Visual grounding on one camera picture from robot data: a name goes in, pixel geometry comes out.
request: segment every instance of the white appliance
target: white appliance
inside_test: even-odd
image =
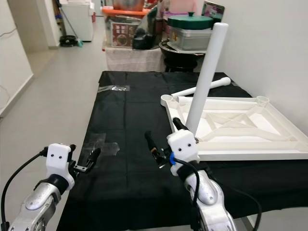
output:
[[[105,6],[113,6],[114,5],[113,0],[105,0],[104,5]]]
[[[103,16],[101,7],[102,7],[102,2],[101,0],[92,0],[94,3],[94,9],[95,9],[95,14],[96,16]]]
[[[68,21],[72,25],[79,39],[82,41],[92,41],[93,39],[93,22],[94,3],[90,0],[81,1],[61,1],[62,10]],[[63,15],[64,26],[67,35],[74,35],[67,19]]]

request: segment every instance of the black tablecloth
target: black tablecloth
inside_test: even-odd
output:
[[[225,77],[216,73],[214,80]],[[198,73],[103,72],[100,86],[125,85],[130,91],[97,94],[79,164],[97,137],[117,142],[116,155],[101,155],[87,176],[71,190],[58,231],[117,231],[189,224],[190,197],[170,169],[159,169],[144,133],[152,131],[166,147],[170,124],[160,96],[194,87]],[[212,97],[250,97],[241,88],[219,87]],[[308,205],[308,161],[209,162],[218,179],[255,196],[263,211]],[[226,209],[234,218],[257,213],[249,199],[224,190]]]

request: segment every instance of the white cylindrical rod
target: white cylindrical rod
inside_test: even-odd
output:
[[[178,96],[176,99],[179,103],[191,103],[193,97]],[[224,104],[258,104],[254,101],[240,101],[240,100],[217,100],[217,99],[207,99],[206,103],[224,103]]]
[[[188,113],[186,126],[196,135],[205,101],[210,90],[211,82],[225,40],[228,24],[215,23],[207,52],[203,60],[196,90]]]
[[[220,86],[227,86],[231,83],[231,79],[229,77],[224,77],[224,78],[221,78],[220,80],[216,80],[216,81],[213,81],[211,82],[211,87],[210,89],[212,88],[217,88],[217,87],[220,87]],[[173,93],[171,94],[171,96],[185,96],[185,95],[190,95],[190,94],[194,94],[196,90],[196,87],[194,88],[189,88],[189,89],[186,89],[186,90],[182,90],[182,91],[179,91],[179,92],[176,92],[176,93]]]

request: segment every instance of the clear tape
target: clear tape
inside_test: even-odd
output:
[[[106,90],[129,91],[130,87],[126,85],[109,85],[109,86],[98,87],[97,92],[99,93]]]
[[[120,151],[119,145],[116,142],[105,142],[106,133],[102,134],[91,134],[90,141],[84,144],[83,151],[90,153],[92,150],[96,148],[101,149],[101,154],[103,156],[106,155],[116,155],[118,151]]]

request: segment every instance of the white plastic leg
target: white plastic leg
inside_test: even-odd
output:
[[[227,86],[227,85],[229,85],[230,83],[231,83],[231,79],[230,79],[229,77],[224,77],[224,78],[221,78],[220,80],[216,80],[216,81],[211,82],[211,87],[210,87],[210,89],[212,89],[212,88],[217,88],[217,87],[220,87],[220,86]],[[186,90],[182,90],[182,91],[173,93],[173,94],[171,94],[171,96],[185,96],[185,95],[190,95],[190,94],[194,94],[195,91],[196,91],[196,87],[194,87],[194,88],[189,88],[189,89],[186,89]]]
[[[228,24],[215,23],[213,33],[208,44],[207,53],[203,60],[196,90],[190,107],[186,126],[195,135],[200,122],[202,110],[210,90],[211,82],[219,60],[222,45],[225,40]]]

